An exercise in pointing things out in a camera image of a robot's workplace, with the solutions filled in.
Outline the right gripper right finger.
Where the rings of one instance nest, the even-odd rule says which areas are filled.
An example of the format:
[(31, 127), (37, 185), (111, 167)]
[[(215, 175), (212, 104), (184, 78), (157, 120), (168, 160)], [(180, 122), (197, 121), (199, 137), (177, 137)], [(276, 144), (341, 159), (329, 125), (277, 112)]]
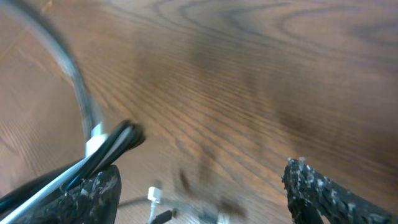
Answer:
[(288, 159), (282, 176), (287, 207), (295, 224), (397, 224), (397, 215), (357, 196), (305, 163)]

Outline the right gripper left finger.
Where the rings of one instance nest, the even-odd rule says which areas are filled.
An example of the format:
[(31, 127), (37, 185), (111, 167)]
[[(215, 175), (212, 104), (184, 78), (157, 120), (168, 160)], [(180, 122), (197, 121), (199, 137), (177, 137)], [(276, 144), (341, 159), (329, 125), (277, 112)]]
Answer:
[(122, 183), (119, 169), (110, 165), (67, 192), (56, 190), (16, 224), (113, 224)]

